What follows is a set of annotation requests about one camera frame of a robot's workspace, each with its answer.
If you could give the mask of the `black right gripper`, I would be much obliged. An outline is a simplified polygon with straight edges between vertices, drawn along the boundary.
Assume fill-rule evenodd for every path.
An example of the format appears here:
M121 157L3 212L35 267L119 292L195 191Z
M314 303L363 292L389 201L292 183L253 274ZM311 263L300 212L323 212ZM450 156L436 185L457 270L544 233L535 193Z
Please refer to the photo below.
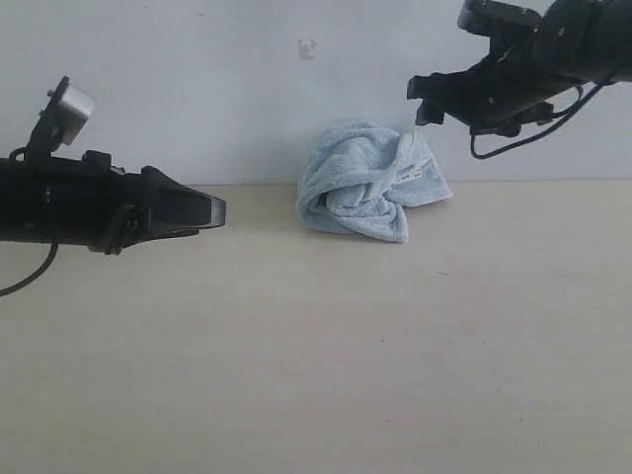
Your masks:
M603 87L617 81L617 16L546 14L525 41L486 72L479 63L463 71L413 76L407 98L421 99L415 125L441 125L451 117L483 133L518 133L527 123L556 119L559 114L548 102L553 96L588 83ZM484 78L480 93L476 86ZM472 99L481 95L480 119Z

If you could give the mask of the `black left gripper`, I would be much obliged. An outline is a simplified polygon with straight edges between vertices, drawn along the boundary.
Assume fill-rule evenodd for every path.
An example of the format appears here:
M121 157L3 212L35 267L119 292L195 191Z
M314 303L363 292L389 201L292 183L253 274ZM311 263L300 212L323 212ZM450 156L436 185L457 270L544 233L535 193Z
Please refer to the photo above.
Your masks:
M48 240L115 255L151 241L223 227L226 201L181 185L151 166L128 173L107 153L48 158Z

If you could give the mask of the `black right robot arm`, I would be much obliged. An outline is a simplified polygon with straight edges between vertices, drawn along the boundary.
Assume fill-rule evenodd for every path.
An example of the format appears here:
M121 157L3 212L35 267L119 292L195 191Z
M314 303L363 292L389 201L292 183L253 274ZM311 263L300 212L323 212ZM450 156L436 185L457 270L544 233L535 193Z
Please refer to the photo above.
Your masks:
M500 1L466 1L459 29L489 40L466 70L410 79L416 124L452 117L475 135L515 137L525 124L559 117L551 98L588 83L631 79L631 4L555 1L544 14Z

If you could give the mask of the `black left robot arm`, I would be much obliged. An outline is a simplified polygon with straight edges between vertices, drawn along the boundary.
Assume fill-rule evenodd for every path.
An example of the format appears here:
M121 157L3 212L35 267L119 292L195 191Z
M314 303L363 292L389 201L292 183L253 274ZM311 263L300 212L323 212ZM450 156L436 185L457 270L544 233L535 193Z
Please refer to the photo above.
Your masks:
M226 202L146 166L128 173L108 153L1 162L1 238L117 255L145 242L222 227Z

